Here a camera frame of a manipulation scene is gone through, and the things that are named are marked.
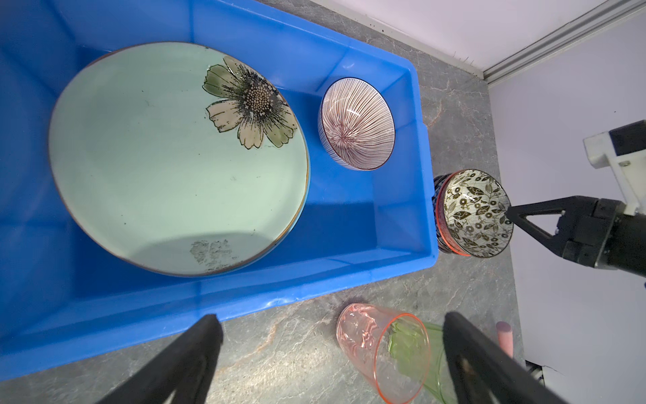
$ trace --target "plate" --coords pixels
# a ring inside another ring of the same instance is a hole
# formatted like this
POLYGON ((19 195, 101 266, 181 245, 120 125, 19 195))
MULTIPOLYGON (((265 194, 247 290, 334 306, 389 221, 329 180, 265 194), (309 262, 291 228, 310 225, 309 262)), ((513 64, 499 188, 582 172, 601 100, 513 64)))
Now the plate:
POLYGON ((309 185, 307 145, 278 90, 192 43, 125 48, 83 69, 54 107, 49 156, 92 239, 171 275, 259 259, 294 226, 309 185))
POLYGON ((444 218, 451 236, 467 253, 488 258, 509 244, 514 225, 505 212, 507 193, 484 171, 458 171, 445 185, 444 218))

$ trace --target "blue plastic crate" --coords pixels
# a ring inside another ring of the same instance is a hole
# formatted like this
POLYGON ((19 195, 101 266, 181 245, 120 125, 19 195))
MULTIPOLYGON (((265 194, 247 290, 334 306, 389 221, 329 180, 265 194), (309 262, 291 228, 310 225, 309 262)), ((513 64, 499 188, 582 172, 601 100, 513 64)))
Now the blue plastic crate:
POLYGON ((9 0, 0 8, 0 380, 435 264, 433 174, 417 73, 398 56, 250 0, 9 0), (91 241, 47 161, 56 98, 93 59, 152 41, 230 54, 274 83, 311 155, 300 220, 242 270, 184 279, 145 271, 91 241), (383 94, 397 138, 376 171, 337 165, 317 111, 343 77, 383 94))

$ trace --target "striped bowl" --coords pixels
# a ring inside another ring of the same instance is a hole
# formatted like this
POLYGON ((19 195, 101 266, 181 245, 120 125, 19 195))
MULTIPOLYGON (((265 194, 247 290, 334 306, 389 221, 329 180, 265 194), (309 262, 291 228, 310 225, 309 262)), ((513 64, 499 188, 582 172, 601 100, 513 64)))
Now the striped bowl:
POLYGON ((318 111, 318 135, 330 157, 353 170, 374 170, 395 146, 395 123, 386 100, 363 80, 335 81, 318 111))

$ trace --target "countertop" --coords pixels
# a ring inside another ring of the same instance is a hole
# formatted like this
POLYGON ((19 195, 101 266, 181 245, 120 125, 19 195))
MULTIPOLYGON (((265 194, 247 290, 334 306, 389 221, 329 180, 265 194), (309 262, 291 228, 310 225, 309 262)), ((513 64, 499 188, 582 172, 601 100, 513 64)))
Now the countertop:
MULTIPOLYGON (((485 82, 309 0, 262 2, 409 59, 419 75, 435 175, 478 168, 499 178, 485 82)), ((224 322, 207 402, 382 403, 336 342, 337 317, 354 302, 398 308, 438 324, 457 310, 492 339, 496 322, 507 321, 514 329, 515 358, 522 360, 509 250, 490 259, 441 253, 432 268, 224 322)), ((93 403, 174 338, 2 382, 0 401, 93 403)), ((423 392, 414 402, 433 398, 423 392)))

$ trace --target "white wall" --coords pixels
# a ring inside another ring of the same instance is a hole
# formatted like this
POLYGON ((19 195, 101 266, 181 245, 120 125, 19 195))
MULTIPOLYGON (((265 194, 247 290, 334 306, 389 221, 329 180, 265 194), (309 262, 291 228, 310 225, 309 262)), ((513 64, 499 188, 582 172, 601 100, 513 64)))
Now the white wall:
POLYGON ((485 70, 604 0, 314 0, 337 3, 485 70))
MULTIPOLYGON (((646 13, 494 85, 490 97, 513 204, 623 200, 582 140, 646 119, 646 13)), ((646 279, 559 259, 518 228, 511 249, 525 357, 548 367, 546 384, 572 404, 646 402, 646 279)))

